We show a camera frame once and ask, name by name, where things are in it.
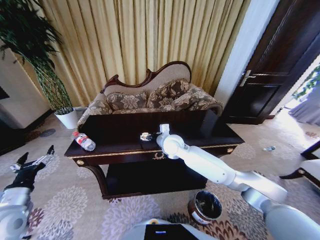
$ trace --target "white flower pot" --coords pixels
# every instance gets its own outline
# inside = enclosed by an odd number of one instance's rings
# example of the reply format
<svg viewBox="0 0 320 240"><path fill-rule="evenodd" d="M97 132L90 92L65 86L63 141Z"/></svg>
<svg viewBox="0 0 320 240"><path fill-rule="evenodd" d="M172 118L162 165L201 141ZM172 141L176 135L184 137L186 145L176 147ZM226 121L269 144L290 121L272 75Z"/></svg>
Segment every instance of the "white flower pot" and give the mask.
<svg viewBox="0 0 320 240"><path fill-rule="evenodd" d="M75 129L77 122L78 122L78 117L76 111L73 109L72 112L69 112L64 115L58 115L55 114L56 117L63 123L63 125L67 129Z"/></svg>

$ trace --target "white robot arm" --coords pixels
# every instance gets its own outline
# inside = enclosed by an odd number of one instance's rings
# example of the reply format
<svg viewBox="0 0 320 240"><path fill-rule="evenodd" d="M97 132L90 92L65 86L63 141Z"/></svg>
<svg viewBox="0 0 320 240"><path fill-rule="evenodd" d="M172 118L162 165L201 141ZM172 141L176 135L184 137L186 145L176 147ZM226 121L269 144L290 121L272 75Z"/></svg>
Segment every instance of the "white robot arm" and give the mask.
<svg viewBox="0 0 320 240"><path fill-rule="evenodd" d="M281 204L287 191L257 174L240 172L197 146L188 146L178 135L169 134L169 125L160 125L156 142L170 159L181 158L185 164L217 184L241 192L243 199L262 212L267 228L277 240L320 239L320 226L303 212Z"/></svg>
<svg viewBox="0 0 320 240"><path fill-rule="evenodd" d="M10 168L17 174L13 183L6 186L0 194L0 239L29 239L28 218L33 208L30 193L34 190L37 172L55 159L52 145L46 155L36 161L25 163L28 153L24 154Z"/></svg>

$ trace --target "plastic water bottle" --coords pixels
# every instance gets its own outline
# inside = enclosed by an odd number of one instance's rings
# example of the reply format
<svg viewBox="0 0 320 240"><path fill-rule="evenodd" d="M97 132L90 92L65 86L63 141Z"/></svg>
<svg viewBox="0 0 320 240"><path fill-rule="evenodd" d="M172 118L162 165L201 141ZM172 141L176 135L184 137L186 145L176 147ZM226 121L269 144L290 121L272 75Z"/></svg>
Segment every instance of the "plastic water bottle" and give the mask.
<svg viewBox="0 0 320 240"><path fill-rule="evenodd" d="M273 151L273 150L275 150L275 149L276 149L275 146L268 146L268 147L265 147L265 148L263 149L263 151L271 152L271 151Z"/></svg>
<svg viewBox="0 0 320 240"><path fill-rule="evenodd" d="M79 133L78 131L73 132L74 140L85 150L93 151L96 147L94 141L88 138L84 133Z"/></svg>

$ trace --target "beige curtain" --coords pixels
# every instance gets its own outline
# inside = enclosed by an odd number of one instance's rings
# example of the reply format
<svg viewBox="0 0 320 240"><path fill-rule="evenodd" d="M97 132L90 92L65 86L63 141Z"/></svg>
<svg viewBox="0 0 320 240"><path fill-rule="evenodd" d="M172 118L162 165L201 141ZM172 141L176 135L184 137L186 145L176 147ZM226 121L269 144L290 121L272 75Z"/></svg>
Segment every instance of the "beige curtain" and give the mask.
<svg viewBox="0 0 320 240"><path fill-rule="evenodd" d="M74 106L87 106L113 75L142 82L146 69L185 61L213 94L250 0L43 0L61 33L56 73Z"/></svg>

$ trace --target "potted plant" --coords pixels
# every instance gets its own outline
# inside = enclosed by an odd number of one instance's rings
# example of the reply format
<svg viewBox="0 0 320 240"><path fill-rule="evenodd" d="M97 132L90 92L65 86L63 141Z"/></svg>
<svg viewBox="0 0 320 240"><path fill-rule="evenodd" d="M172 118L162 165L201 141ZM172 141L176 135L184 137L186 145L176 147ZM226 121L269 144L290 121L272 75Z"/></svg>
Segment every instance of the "potted plant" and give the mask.
<svg viewBox="0 0 320 240"><path fill-rule="evenodd" d="M34 68L37 80L54 114L68 128L76 127L77 115L63 82L55 74L50 59L57 51L52 43L61 43L59 33L48 20L37 14L37 0L0 0L0 46L2 59L11 49Z"/></svg>

